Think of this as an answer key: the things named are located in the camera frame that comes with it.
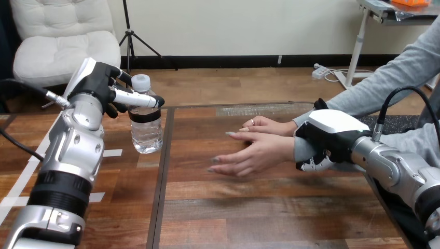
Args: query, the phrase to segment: black baseboard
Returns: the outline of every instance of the black baseboard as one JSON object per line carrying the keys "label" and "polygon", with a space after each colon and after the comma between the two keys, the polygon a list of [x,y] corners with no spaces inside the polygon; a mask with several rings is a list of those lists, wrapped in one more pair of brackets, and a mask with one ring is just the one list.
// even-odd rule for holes
{"label": "black baseboard", "polygon": [[[382,66],[394,60],[398,54],[362,54],[358,66]],[[139,56],[132,59],[130,69],[173,69],[178,68],[252,68],[252,67],[313,67],[348,66],[351,54],[311,54],[283,56],[278,64],[278,56]],[[127,57],[121,57],[121,68],[127,68]]]}

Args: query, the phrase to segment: long fingernail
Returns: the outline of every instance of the long fingernail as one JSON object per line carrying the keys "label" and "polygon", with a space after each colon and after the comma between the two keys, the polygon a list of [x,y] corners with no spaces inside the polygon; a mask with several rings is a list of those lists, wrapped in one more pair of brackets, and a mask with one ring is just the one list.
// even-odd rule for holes
{"label": "long fingernail", "polygon": [[216,157],[211,158],[211,163],[219,163],[220,160]]}

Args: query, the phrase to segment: robotic arm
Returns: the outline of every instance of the robotic arm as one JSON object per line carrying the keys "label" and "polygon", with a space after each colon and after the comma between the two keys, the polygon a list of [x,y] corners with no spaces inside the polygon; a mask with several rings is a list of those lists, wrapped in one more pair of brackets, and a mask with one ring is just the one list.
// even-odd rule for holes
{"label": "robotic arm", "polygon": [[161,107],[159,96],[138,94],[119,68],[88,58],[74,74],[63,97],[46,97],[64,109],[49,133],[50,145],[27,205],[20,211],[4,249],[72,249],[81,241],[84,215],[104,153],[104,113],[115,118],[125,104]]}
{"label": "robotic arm", "polygon": [[302,171],[322,171],[334,162],[362,167],[384,189],[399,195],[425,226],[429,248],[440,248],[440,169],[418,154],[379,142],[380,132],[338,110],[312,112],[296,132],[321,151],[297,163]]}

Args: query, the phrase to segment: gray sweater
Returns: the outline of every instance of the gray sweater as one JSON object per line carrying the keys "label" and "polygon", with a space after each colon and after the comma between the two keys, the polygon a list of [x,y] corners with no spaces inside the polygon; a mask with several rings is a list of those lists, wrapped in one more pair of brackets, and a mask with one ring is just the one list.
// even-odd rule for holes
{"label": "gray sweater", "polygon": [[[366,116],[380,110],[384,100],[401,86],[422,87],[440,73],[440,18],[417,41],[405,47],[401,55],[387,65],[378,68],[373,75],[327,102],[330,109],[341,110],[355,117]],[[395,104],[411,91],[398,93],[391,101]],[[439,113],[440,87],[431,94],[431,105]],[[295,118],[303,124],[310,112]],[[434,125],[428,111],[423,110],[417,129],[403,134],[383,135],[381,142],[419,154],[431,166],[440,168],[440,150]],[[295,161],[304,161],[315,155],[313,147],[304,139],[295,138]]]}

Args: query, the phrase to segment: bottle cap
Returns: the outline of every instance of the bottle cap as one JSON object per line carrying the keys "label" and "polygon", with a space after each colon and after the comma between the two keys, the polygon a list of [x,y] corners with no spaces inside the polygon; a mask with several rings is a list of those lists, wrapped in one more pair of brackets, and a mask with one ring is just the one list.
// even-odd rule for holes
{"label": "bottle cap", "polygon": [[151,89],[150,77],[145,74],[134,75],[131,84],[136,92],[146,92]]}

